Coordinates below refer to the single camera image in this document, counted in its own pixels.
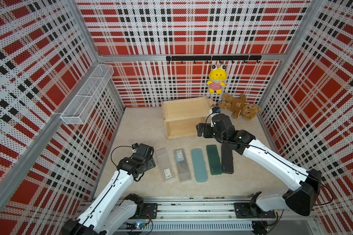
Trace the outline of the translucent white pencil case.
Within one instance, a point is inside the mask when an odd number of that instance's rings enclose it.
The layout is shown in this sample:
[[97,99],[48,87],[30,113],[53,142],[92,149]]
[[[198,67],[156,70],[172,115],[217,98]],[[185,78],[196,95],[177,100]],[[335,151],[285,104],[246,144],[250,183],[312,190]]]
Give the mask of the translucent white pencil case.
[[175,161],[176,161],[176,168],[178,173],[178,178],[180,183],[185,183],[191,181],[191,173],[188,166],[188,162],[186,159],[186,155],[184,149],[175,149],[173,150]]
[[175,179],[176,176],[173,171],[167,149],[163,148],[157,150],[155,153],[163,182],[168,182]]

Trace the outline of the black pencil case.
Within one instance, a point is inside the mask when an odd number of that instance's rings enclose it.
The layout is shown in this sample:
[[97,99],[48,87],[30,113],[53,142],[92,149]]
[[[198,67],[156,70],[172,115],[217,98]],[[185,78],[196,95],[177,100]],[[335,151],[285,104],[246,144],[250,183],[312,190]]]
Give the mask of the black pencil case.
[[232,150],[226,144],[221,145],[221,165],[223,173],[234,173]]

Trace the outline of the dark green pencil case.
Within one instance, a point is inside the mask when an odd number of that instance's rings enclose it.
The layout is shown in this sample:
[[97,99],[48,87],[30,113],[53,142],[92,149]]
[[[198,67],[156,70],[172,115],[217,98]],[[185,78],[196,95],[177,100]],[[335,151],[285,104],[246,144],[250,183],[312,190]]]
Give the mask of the dark green pencil case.
[[221,175],[223,172],[217,145],[207,145],[206,150],[211,175]]

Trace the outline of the light teal pencil case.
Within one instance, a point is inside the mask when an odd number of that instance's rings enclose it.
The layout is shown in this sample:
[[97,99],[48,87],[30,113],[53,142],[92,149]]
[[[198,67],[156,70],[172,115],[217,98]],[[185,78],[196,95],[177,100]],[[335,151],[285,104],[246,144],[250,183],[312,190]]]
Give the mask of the light teal pencil case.
[[204,183],[208,180],[206,163],[201,148],[191,150],[191,159],[193,163],[195,179],[198,183]]

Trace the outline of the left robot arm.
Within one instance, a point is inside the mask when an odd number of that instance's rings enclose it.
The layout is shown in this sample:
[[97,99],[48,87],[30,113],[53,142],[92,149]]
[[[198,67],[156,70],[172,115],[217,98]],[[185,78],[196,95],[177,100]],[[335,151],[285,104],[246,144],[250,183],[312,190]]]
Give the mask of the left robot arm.
[[125,190],[156,166],[153,147],[133,144],[131,148],[132,155],[118,163],[112,178],[96,200],[77,219],[65,222],[61,229],[63,235],[112,235],[130,218],[146,216],[152,221],[144,199],[136,194],[129,194],[115,207]]

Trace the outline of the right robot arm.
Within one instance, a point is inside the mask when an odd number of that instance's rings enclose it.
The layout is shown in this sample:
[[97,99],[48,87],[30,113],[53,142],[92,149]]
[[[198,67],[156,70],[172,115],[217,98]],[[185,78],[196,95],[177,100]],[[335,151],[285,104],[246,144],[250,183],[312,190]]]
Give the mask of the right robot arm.
[[214,138],[226,144],[229,149],[260,164],[285,184],[285,189],[276,193],[257,193],[253,197],[256,209],[263,212],[288,209],[302,216],[310,215],[322,186],[320,171],[305,169],[284,159],[253,134],[236,130],[225,114],[210,114],[208,118],[210,123],[196,126],[199,137]]

